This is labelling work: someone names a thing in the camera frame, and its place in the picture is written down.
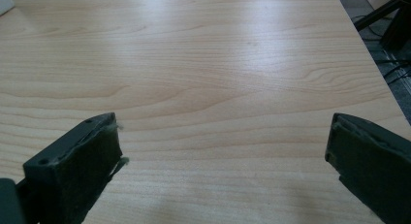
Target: light wood tabletop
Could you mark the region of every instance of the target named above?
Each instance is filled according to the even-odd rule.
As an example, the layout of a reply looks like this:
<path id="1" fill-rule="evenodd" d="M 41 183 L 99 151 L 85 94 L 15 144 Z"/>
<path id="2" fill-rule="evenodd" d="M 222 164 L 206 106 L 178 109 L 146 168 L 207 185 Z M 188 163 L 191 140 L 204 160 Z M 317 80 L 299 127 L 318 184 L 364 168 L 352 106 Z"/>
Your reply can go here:
<path id="1" fill-rule="evenodd" d="M 130 164 L 84 223 L 381 223 L 324 159 L 335 112 L 411 128 L 339 0 L 14 0 L 0 177 L 115 112 Z"/>

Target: wood grain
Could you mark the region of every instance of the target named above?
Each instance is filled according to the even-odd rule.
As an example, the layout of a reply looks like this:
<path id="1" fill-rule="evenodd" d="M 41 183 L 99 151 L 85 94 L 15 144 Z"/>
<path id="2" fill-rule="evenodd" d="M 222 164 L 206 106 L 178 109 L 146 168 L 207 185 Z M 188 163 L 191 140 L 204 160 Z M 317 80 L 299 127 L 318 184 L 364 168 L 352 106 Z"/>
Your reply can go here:
<path id="1" fill-rule="evenodd" d="M 380 223 L 324 160 L 332 114 L 410 126 L 338 0 L 15 0 L 0 176 L 102 112 L 130 164 L 85 223 Z"/>

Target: black cable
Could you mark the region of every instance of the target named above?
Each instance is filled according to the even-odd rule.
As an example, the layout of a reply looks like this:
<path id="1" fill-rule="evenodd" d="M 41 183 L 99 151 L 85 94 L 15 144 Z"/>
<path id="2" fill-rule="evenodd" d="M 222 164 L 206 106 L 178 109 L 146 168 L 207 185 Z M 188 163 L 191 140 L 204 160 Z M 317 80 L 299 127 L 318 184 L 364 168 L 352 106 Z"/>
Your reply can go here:
<path id="1" fill-rule="evenodd" d="M 403 66 L 407 66 L 407 65 L 409 65 L 409 63 L 403 63 L 403 64 L 401 64 L 401 65 L 398 65 L 398 66 L 392 68 L 387 74 L 385 74 L 385 75 L 383 76 L 384 79 L 386 79 L 386 78 L 387 78 L 390 74 L 392 74 L 394 71 L 397 71 L 397 70 L 401 69 Z"/>
<path id="2" fill-rule="evenodd" d="M 353 21 L 354 18 L 358 18 L 358 17 L 364 17 L 364 15 L 351 17 L 351 21 Z M 391 17 L 382 17 L 382 18 L 380 18 L 380 19 L 393 20 Z M 375 32 L 375 30 L 371 28 L 371 25 L 368 25 L 367 28 L 368 28 L 369 31 L 370 31 L 372 34 L 374 34 L 375 36 L 377 36 L 377 37 L 383 37 L 383 35 L 378 34 L 377 32 Z M 365 41 L 379 41 L 380 39 L 363 39 L 363 40 L 365 40 Z"/>
<path id="3" fill-rule="evenodd" d="M 377 37 L 383 37 L 383 35 L 376 33 L 376 32 L 374 31 L 374 29 L 371 28 L 371 26 L 368 26 L 368 29 L 369 29 L 369 31 L 370 31 L 372 34 L 374 34 L 375 36 L 377 36 Z"/>
<path id="4" fill-rule="evenodd" d="M 393 84 L 394 82 L 396 82 L 398 80 L 401 80 L 401 79 L 404 79 L 404 78 L 407 78 L 407 77 L 411 77 L 411 75 L 409 74 L 410 72 L 411 72 L 411 70 L 408 70 L 407 72 L 402 74 L 400 77 L 396 78 L 395 80 L 392 80 L 392 81 L 388 82 L 387 84 L 391 85 L 391 84 Z"/>
<path id="5" fill-rule="evenodd" d="M 385 63 L 411 63 L 411 60 L 374 60 L 376 64 L 385 64 Z"/>

